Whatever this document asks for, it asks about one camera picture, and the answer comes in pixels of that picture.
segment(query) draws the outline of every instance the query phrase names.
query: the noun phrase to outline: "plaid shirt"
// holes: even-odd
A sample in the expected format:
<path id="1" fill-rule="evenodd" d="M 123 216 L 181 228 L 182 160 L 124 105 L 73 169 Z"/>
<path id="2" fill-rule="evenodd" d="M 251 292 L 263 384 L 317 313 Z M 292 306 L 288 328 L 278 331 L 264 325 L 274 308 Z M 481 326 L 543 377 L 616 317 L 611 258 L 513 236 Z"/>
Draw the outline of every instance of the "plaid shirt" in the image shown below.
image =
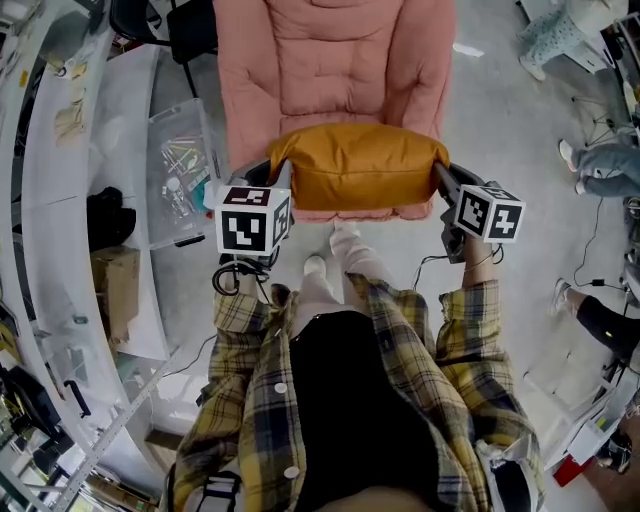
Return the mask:
<path id="1" fill-rule="evenodd" d="M 441 502 L 465 512 L 490 510 L 474 444 L 483 439 L 508 447 L 530 435 L 528 460 L 541 505 L 538 442 L 514 397 L 511 365 L 498 344 L 497 281 L 442 295 L 444 325 L 434 343 L 421 295 L 357 274 L 349 278 L 367 302 L 390 384 L 421 412 L 433 438 Z M 208 475 L 235 457 L 247 512 L 295 510 L 307 469 L 289 357 L 297 300 L 292 293 L 284 308 L 269 311 L 246 295 L 216 298 L 218 341 L 202 409 L 178 449 L 176 511 Z M 279 383 L 287 385 L 284 394 L 275 391 Z M 287 478 L 291 467 L 300 473 Z"/>

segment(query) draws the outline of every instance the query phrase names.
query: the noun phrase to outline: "person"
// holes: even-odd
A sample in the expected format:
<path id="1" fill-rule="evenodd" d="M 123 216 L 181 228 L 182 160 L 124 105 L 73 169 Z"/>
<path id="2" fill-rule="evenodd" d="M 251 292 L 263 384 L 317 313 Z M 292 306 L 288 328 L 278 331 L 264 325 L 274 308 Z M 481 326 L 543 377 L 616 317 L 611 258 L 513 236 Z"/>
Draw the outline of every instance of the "person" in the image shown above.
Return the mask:
<path id="1" fill-rule="evenodd" d="M 518 39 L 528 45 L 520 64 L 542 82 L 546 78 L 542 70 L 546 62 L 598 35 L 626 16 L 628 10 L 629 0 L 567 0 L 518 34 Z"/>
<path id="2" fill-rule="evenodd" d="M 233 467 L 252 512 L 488 511 L 477 443 L 517 439 L 541 503 L 538 441 L 498 343 L 491 246 L 466 242 L 434 342 L 422 296 L 393 286 L 355 224 L 336 223 L 329 243 L 344 302 L 317 255 L 299 293 L 272 287 L 271 310 L 251 276 L 216 296 L 209 384 L 168 483 L 174 510 L 196 510 L 198 489 Z"/>
<path id="3" fill-rule="evenodd" d="M 595 297 L 580 293 L 560 278 L 553 293 L 552 312 L 562 311 L 568 311 L 618 359 L 640 372 L 640 319 L 611 311 Z"/>
<path id="4" fill-rule="evenodd" d="M 578 173 L 575 185 L 579 195 L 600 197 L 640 196 L 640 149 L 624 144 L 601 144 L 590 149 L 574 149 L 566 140 L 558 144 L 560 156 L 569 170 Z M 606 173 L 596 176 L 596 171 Z M 606 177 L 610 171 L 620 174 Z"/>

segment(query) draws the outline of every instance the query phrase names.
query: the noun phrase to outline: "black pants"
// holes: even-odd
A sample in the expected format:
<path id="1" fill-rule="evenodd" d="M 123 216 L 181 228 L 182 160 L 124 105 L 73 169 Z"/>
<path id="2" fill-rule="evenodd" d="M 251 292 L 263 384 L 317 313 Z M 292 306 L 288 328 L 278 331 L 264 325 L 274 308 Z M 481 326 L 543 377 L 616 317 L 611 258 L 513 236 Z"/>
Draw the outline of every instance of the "black pants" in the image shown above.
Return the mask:
<path id="1" fill-rule="evenodd" d="M 578 321 L 618 358 L 628 361 L 640 341 L 640 320 L 627 318 L 589 295 L 578 310 Z"/>

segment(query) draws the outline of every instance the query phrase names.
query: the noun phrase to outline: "cardboard box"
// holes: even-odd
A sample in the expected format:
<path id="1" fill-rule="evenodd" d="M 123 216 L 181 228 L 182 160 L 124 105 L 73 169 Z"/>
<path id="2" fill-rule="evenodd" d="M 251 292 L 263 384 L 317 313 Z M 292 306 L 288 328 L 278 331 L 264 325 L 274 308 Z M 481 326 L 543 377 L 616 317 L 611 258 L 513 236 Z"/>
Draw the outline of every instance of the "cardboard box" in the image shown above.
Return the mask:
<path id="1" fill-rule="evenodd" d="M 123 246 L 95 251 L 91 271 L 107 339 L 115 348 L 129 341 L 128 324 L 138 316 L 140 253 Z"/>
<path id="2" fill-rule="evenodd" d="M 98 475 L 89 475 L 85 483 L 103 501 L 121 507 L 130 512 L 155 512 L 158 500 L 143 496 L 133 489 L 125 488 L 115 482 L 108 482 Z"/>

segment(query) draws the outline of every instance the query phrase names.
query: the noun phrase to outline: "black wire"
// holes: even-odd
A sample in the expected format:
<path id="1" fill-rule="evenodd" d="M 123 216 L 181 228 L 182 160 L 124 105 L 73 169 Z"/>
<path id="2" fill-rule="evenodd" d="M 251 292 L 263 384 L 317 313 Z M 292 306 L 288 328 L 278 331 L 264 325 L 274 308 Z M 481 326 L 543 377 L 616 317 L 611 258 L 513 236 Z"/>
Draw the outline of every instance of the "black wire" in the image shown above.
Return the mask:
<path id="1" fill-rule="evenodd" d="M 573 272 L 573 282 L 575 283 L 575 285 L 578 288 L 582 288 L 583 286 L 589 286 L 591 284 L 591 281 L 589 281 L 588 283 L 578 283 L 578 272 L 584 268 L 584 266 L 585 266 L 585 264 L 587 262 L 587 249 L 589 249 L 589 246 L 591 245 L 591 242 L 593 242 L 595 240 L 596 235 L 598 234 L 598 223 L 600 222 L 600 207 L 602 206 L 602 201 L 604 201 L 604 197 L 601 197 L 600 198 L 600 202 L 598 203 L 598 208 L 596 209 L 596 226 L 595 226 L 595 228 L 593 230 L 593 235 L 591 236 L 591 238 L 587 242 L 587 245 L 584 246 L 584 253 L 582 254 L 582 263 Z"/>
<path id="2" fill-rule="evenodd" d="M 211 277 L 211 284 L 213 285 L 213 289 L 220 295 L 233 296 L 240 292 L 240 280 L 238 279 L 238 274 L 252 275 L 255 277 L 258 286 L 260 286 L 267 303 L 271 304 L 271 301 L 262 287 L 262 284 L 269 280 L 269 273 L 267 270 L 267 267 L 255 260 L 232 260 L 218 267 Z M 228 290 L 222 285 L 225 275 L 229 273 L 233 274 L 233 288 L 231 290 Z"/>
<path id="3" fill-rule="evenodd" d="M 175 372 L 169 372 L 165 375 L 162 376 L 162 378 L 164 379 L 165 377 L 169 377 L 170 375 L 176 375 L 177 373 L 182 373 L 185 370 L 188 370 L 189 368 L 191 368 L 194 364 L 196 364 L 196 361 L 198 359 L 200 359 L 200 356 L 202 355 L 202 349 L 204 348 L 204 346 L 211 340 L 214 340 L 218 337 L 218 334 L 214 334 L 213 336 L 209 336 L 206 340 L 204 340 L 202 342 L 202 345 L 200 345 L 200 350 L 198 350 L 198 355 L 196 356 L 196 358 L 191 361 L 187 366 L 185 366 L 184 368 L 181 368 L 180 370 L 176 370 Z"/>
<path id="4" fill-rule="evenodd" d="M 498 253 L 500 253 L 500 259 L 498 261 L 494 261 L 494 265 L 499 265 L 500 263 L 502 263 L 502 260 L 504 260 L 504 248 L 502 247 L 502 244 L 499 244 L 498 248 L 491 253 L 491 257 L 495 258 L 496 254 Z M 448 258 L 448 256 L 426 256 L 425 258 L 422 258 L 422 261 L 420 262 L 420 265 L 418 265 L 418 268 L 416 269 L 414 274 L 416 277 L 413 280 L 412 290 L 416 291 L 416 289 L 418 288 L 418 282 L 420 281 L 420 276 L 422 275 L 422 267 L 426 263 L 431 263 L 432 261 L 442 260 L 445 258 Z"/>
<path id="5" fill-rule="evenodd" d="M 500 263 L 502 263 L 502 261 L 504 260 L 504 248 L 502 247 L 502 244 L 498 246 L 496 252 L 493 253 L 493 256 L 495 257 L 495 255 L 498 253 L 500 253 L 500 259 L 498 261 L 494 261 L 494 265 L 500 265 Z"/>
<path id="6" fill-rule="evenodd" d="M 425 258 L 422 258 L 422 261 L 420 262 L 420 265 L 418 266 L 417 270 L 415 271 L 415 279 L 413 281 L 413 291 L 416 290 L 416 288 L 418 287 L 418 281 L 420 281 L 420 276 L 422 275 L 422 267 L 425 263 L 430 263 L 432 261 L 436 261 L 436 260 L 443 260 L 445 258 L 448 258 L 448 256 L 426 256 Z"/>

